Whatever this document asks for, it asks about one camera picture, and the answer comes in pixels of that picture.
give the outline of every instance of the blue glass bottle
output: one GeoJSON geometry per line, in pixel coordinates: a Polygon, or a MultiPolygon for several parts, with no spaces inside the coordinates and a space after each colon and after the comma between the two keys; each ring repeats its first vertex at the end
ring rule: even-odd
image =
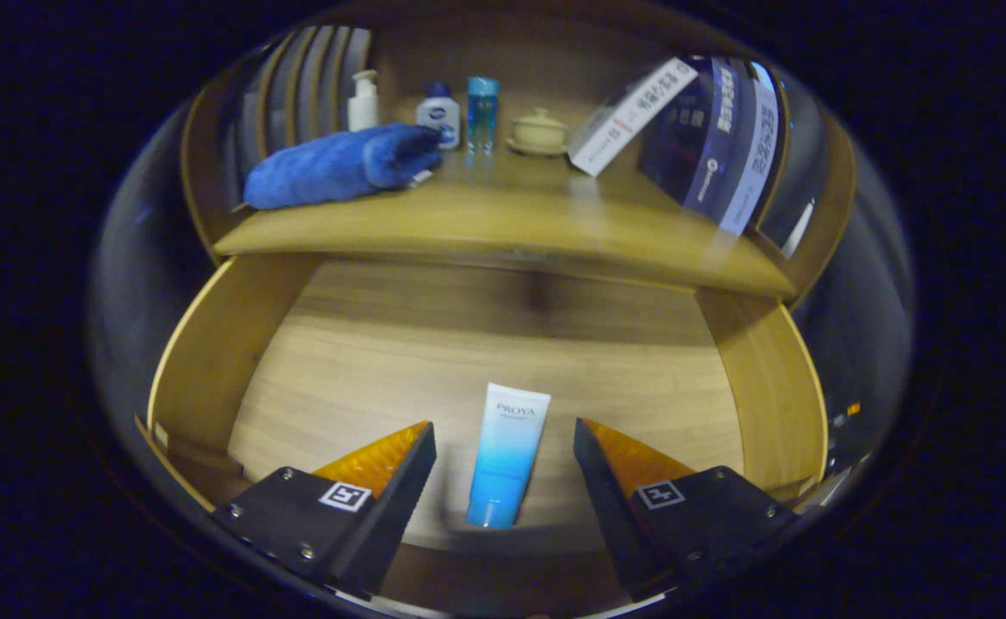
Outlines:
{"type": "Polygon", "coordinates": [[[469,79],[469,154],[491,154],[495,148],[495,113],[499,110],[500,83],[488,78],[469,79]]]}

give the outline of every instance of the book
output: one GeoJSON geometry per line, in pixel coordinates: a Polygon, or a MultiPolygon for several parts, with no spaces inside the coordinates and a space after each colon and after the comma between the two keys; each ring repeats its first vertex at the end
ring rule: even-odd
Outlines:
{"type": "Polygon", "coordinates": [[[719,188],[728,173],[733,146],[738,133],[740,109],[739,81],[730,62],[711,58],[713,65],[713,109],[706,145],[702,146],[701,163],[693,169],[690,188],[675,198],[684,207],[719,219],[719,188]]]}
{"type": "Polygon", "coordinates": [[[750,88],[754,91],[754,110],[742,117],[742,129],[739,133],[746,137],[750,134],[747,149],[737,153],[742,161],[742,172],[735,177],[735,184],[728,186],[733,189],[730,198],[720,201],[723,210],[712,214],[722,230],[734,235],[742,234],[750,215],[759,206],[763,197],[763,188],[771,175],[775,151],[779,147],[779,98],[775,94],[774,83],[767,74],[767,68],[758,62],[742,65],[748,71],[750,80],[745,84],[744,91],[750,88]]]}
{"type": "Polygon", "coordinates": [[[698,78],[657,115],[645,132],[641,153],[642,172],[680,203],[702,161],[713,118],[712,59],[693,56],[687,63],[698,71],[698,78]]]}
{"type": "Polygon", "coordinates": [[[608,99],[575,130],[568,141],[568,158],[575,168],[598,176],[698,70],[671,58],[608,99]]]}
{"type": "Polygon", "coordinates": [[[767,70],[754,62],[719,57],[695,61],[701,78],[661,111],[646,141],[641,171],[685,208],[738,236],[771,172],[778,143],[778,98],[767,70]],[[690,106],[707,93],[710,121],[699,146],[698,131],[684,130],[681,117],[688,110],[694,115],[690,106]]]}

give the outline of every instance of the blue towel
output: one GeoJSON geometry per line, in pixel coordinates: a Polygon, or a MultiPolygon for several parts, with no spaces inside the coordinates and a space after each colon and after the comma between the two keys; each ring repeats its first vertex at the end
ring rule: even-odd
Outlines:
{"type": "Polygon", "coordinates": [[[247,175],[243,199],[280,208],[404,187],[441,163],[440,141],[441,131],[401,123],[333,133],[272,154],[247,175]]]}

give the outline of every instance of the blue bottle cap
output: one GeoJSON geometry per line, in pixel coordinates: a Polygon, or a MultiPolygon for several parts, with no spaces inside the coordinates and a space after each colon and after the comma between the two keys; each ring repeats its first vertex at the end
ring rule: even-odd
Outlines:
{"type": "Polygon", "coordinates": [[[448,98],[449,86],[445,82],[432,82],[428,85],[428,98],[448,98]]]}
{"type": "Polygon", "coordinates": [[[485,528],[510,528],[526,491],[525,481],[499,477],[493,477],[489,483],[477,481],[472,482],[465,521],[485,528]]]}
{"type": "Polygon", "coordinates": [[[471,98],[498,98],[500,83],[490,78],[470,78],[469,96],[471,98]]]}

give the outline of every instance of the small white bottle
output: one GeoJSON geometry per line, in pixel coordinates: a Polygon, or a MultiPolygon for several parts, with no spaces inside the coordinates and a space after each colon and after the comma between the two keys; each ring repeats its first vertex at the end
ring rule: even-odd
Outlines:
{"type": "Polygon", "coordinates": [[[346,106],[346,125],[351,131],[376,127],[376,70],[360,70],[354,74],[354,96],[346,106]]]}
{"type": "Polygon", "coordinates": [[[415,109],[415,123],[441,131],[440,149],[448,151],[461,144],[461,106],[449,96],[445,82],[428,86],[428,98],[415,109]]]}

